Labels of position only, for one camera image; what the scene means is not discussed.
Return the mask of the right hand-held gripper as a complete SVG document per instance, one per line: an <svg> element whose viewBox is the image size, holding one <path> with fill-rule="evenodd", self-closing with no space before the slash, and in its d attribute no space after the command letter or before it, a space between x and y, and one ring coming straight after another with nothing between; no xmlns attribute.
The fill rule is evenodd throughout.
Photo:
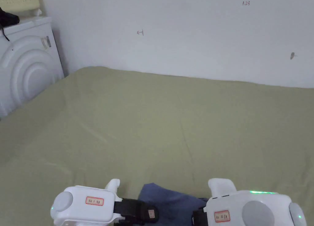
<svg viewBox="0 0 314 226"><path fill-rule="evenodd" d="M237 190L230 179L208 181L212 197L193 211L194 226L306 226L301 207L284 194Z"/></svg>

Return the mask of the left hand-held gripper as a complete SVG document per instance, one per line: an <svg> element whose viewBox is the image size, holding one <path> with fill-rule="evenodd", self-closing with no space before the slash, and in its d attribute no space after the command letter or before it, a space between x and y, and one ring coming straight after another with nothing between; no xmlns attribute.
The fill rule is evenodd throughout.
<svg viewBox="0 0 314 226"><path fill-rule="evenodd" d="M104 189L71 186L58 194L50 209L55 226L106 226L110 224L141 225L157 223L159 210L152 204L140 202L137 218L120 213L118 206L126 206L117 196L119 179L111 179Z"/></svg>

